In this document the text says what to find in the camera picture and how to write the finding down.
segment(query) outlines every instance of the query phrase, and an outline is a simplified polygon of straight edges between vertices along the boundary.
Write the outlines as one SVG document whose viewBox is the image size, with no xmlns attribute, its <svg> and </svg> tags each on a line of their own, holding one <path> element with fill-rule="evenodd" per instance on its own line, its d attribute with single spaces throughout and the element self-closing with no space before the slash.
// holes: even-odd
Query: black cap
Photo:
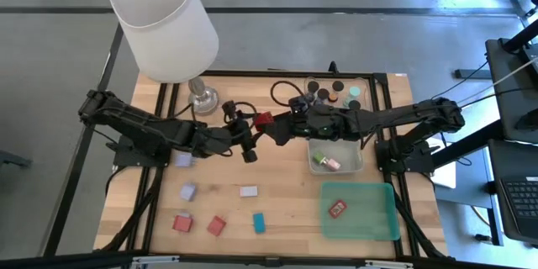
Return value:
<svg viewBox="0 0 538 269">
<path fill-rule="evenodd" d="M 321 88 L 318 90 L 318 98 L 322 100 L 326 100 L 329 97 L 329 91 L 325 88 Z"/>
<path fill-rule="evenodd" d="M 342 81 L 334 81 L 333 82 L 333 89 L 335 92 L 341 92 L 344 90 L 344 83 Z"/>
<path fill-rule="evenodd" d="M 319 89 L 319 83 L 317 83 L 316 81 L 310 81 L 307 85 L 307 88 L 311 93 L 317 92 Z"/>
<path fill-rule="evenodd" d="M 358 109 L 361 109 L 361 103 L 359 101 L 357 101 L 357 100 L 352 100 L 347 105 L 347 107 L 349 107 L 350 109 L 358 110 Z"/>
</svg>

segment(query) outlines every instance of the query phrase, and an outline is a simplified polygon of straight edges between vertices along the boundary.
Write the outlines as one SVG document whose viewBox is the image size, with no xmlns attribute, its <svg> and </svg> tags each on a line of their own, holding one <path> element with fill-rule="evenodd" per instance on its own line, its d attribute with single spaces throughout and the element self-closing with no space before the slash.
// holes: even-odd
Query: wooden table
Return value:
<svg viewBox="0 0 538 269">
<path fill-rule="evenodd" d="M 247 101 L 255 104 L 258 112 L 278 114 L 287 110 L 276 105 L 269 97 L 269 88 L 282 78 L 206 76 L 204 81 L 214 87 L 221 101 Z M 304 87 L 304 78 L 286 78 Z M 367 101 L 363 108 L 372 109 L 367 82 L 350 80 L 346 85 L 361 87 Z M 389 88 L 393 106 L 413 102 L 406 75 L 389 74 Z M 156 105 L 159 84 L 139 76 L 132 104 L 148 112 Z M 382 91 L 378 87 L 382 100 Z M 187 85 L 180 85 L 177 111 L 187 104 Z M 283 102 L 297 96 L 292 88 L 278 87 L 276 97 Z M 170 89 L 165 104 L 170 99 Z M 190 119 L 188 113 L 182 118 Z M 222 110 L 211 116 L 199 118 L 210 125 L 221 126 Z M 399 133 L 412 126 L 398 128 Z M 309 171 L 307 142 L 291 140 L 279 147 L 264 136 L 257 144 L 258 161 L 245 164 L 239 146 L 233 147 L 231 158 L 212 156 L 198 159 L 193 168 L 169 166 L 165 169 L 161 186 L 156 221 L 150 251 L 169 254 L 241 255 L 241 256 L 330 256 L 330 257 L 394 257 L 393 242 L 375 240 L 328 240 L 321 234 L 318 218 L 319 189 L 324 181 L 382 182 L 377 170 L 373 140 L 362 151 L 365 167 L 351 176 L 320 177 Z M 118 174 L 108 191 L 95 247 L 106 245 L 130 216 L 140 181 L 140 167 L 133 167 Z M 439 212 L 431 183 L 419 174 L 407 174 L 409 196 L 415 220 L 438 250 L 446 253 L 446 244 L 440 224 Z M 185 182 L 195 182 L 197 195 L 192 202 L 179 198 Z M 241 186 L 257 185 L 257 198 L 240 198 Z M 190 233 L 173 230 L 175 215 L 182 210 L 194 217 Z M 262 212 L 266 233 L 255 234 L 252 214 Z M 211 235 L 206 227 L 214 215 L 223 218 L 227 225 L 219 237 Z M 409 241 L 403 220 L 400 218 L 403 250 L 410 254 Z M 145 218 L 140 221 L 137 247 L 144 234 Z"/>
</svg>

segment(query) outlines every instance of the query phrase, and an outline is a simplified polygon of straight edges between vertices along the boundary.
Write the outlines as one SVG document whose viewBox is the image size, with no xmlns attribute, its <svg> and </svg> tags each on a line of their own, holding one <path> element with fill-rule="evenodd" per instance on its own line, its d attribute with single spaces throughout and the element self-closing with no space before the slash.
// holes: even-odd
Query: teal tray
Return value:
<svg viewBox="0 0 538 269">
<path fill-rule="evenodd" d="M 338 201 L 347 208 L 336 219 L 329 209 Z M 385 183 L 324 182 L 319 217 L 330 239 L 397 240 L 400 238 L 393 188 Z"/>
</svg>

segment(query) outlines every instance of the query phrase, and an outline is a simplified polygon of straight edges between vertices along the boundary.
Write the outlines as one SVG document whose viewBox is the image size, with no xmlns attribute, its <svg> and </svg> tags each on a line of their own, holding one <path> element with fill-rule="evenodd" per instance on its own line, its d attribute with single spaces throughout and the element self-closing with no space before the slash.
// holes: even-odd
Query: concrete floor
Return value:
<svg viewBox="0 0 538 269">
<path fill-rule="evenodd" d="M 207 7 L 511 8 L 509 0 L 202 0 Z M 522 6 L 528 0 L 521 0 Z M 0 6 L 108 6 L 108 0 L 0 0 Z M 414 99 L 457 83 L 451 72 L 477 68 L 487 39 L 521 29 L 513 16 L 212 14 L 220 37 L 212 68 L 404 72 Z M 82 126 L 76 111 L 95 86 L 116 26 L 113 15 L 0 14 L 0 149 L 34 161 L 0 169 L 0 258 L 37 256 Z M 137 68 L 123 42 L 109 88 L 130 100 Z M 490 82 L 469 81 L 447 94 L 460 99 Z M 466 111 L 460 137 L 483 125 L 492 102 Z M 88 252 L 104 200 L 112 152 L 94 137 L 59 252 Z M 467 207 L 439 202 L 449 252 L 459 260 L 532 267 L 538 251 L 471 237 L 488 229 Z M 191 267 L 213 265 L 191 265 Z"/>
</svg>

